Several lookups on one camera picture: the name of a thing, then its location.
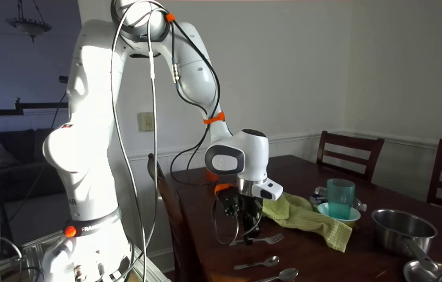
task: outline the green towel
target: green towel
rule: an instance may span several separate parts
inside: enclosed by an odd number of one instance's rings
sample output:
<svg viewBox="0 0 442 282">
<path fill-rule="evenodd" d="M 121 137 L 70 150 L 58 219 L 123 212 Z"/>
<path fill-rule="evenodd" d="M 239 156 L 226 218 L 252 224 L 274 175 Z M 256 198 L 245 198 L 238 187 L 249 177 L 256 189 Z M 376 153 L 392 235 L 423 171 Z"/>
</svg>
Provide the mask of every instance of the green towel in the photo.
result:
<svg viewBox="0 0 442 282">
<path fill-rule="evenodd" d="M 264 200 L 262 212 L 282 227 L 318 233 L 330 248 L 341 252 L 346 250 L 351 227 L 313 212 L 310 202 L 299 196 L 283 193 L 276 201 Z"/>
</svg>

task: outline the light switch plate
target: light switch plate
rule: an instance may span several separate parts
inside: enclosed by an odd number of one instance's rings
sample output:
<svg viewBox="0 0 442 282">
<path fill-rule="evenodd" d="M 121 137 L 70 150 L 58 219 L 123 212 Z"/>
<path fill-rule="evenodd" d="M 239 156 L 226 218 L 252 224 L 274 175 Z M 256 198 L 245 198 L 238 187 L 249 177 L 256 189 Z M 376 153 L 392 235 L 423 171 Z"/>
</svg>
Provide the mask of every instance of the light switch plate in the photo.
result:
<svg viewBox="0 0 442 282">
<path fill-rule="evenodd" d="M 137 114 L 137 121 L 140 132 L 153 131 L 155 128 L 155 120 L 153 119 L 153 112 L 140 112 Z"/>
</svg>

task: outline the ceiling light fixture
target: ceiling light fixture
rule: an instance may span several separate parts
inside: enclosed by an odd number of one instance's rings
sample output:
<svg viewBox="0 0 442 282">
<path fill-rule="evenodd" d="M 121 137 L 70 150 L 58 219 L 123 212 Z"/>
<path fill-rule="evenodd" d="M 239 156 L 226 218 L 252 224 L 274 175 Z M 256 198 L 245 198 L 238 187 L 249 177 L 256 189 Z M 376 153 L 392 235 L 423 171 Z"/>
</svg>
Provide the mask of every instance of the ceiling light fixture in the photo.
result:
<svg viewBox="0 0 442 282">
<path fill-rule="evenodd" d="M 5 21 L 11 26 L 27 34 L 29 37 L 31 37 L 31 40 L 34 42 L 35 37 L 51 30 L 52 26 L 47 24 L 43 20 L 43 16 L 41 16 L 40 13 L 40 8 L 38 8 L 38 5 L 36 4 L 35 0 L 33 0 L 33 3 L 36 7 L 36 10 L 38 11 L 38 14 L 40 15 L 41 21 L 24 17 L 24 11 L 22 11 L 22 0 L 17 0 L 18 17 L 7 18 Z"/>
</svg>

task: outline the fork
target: fork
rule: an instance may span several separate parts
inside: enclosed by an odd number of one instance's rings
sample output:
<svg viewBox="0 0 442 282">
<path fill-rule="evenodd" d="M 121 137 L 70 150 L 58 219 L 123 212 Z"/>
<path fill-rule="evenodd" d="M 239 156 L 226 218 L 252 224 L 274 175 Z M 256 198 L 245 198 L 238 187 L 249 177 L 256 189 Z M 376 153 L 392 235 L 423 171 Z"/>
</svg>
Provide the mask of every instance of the fork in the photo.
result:
<svg viewBox="0 0 442 282">
<path fill-rule="evenodd" d="M 282 239 L 284 238 L 283 233 L 278 233 L 275 236 L 272 237 L 266 237 L 266 238 L 257 238 L 257 239 L 253 239 L 253 242 L 260 242 L 260 241 L 264 241 L 270 245 L 276 244 L 278 242 L 280 242 Z M 243 243 L 243 240 L 237 240 L 237 241 L 233 241 L 232 243 L 230 243 L 230 246 L 235 246 L 237 244 Z"/>
</svg>

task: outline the metal lid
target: metal lid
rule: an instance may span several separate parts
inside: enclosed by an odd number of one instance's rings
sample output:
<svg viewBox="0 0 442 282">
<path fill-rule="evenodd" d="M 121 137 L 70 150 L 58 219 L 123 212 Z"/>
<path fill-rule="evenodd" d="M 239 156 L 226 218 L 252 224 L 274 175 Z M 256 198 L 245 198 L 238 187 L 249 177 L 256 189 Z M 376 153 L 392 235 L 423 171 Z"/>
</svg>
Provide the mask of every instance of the metal lid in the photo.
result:
<svg viewBox="0 0 442 282">
<path fill-rule="evenodd" d="M 404 277 L 407 282 L 442 282 L 442 263 L 435 262 L 438 270 L 430 272 L 424 269 L 419 260 L 411 260 L 404 266 Z"/>
</svg>

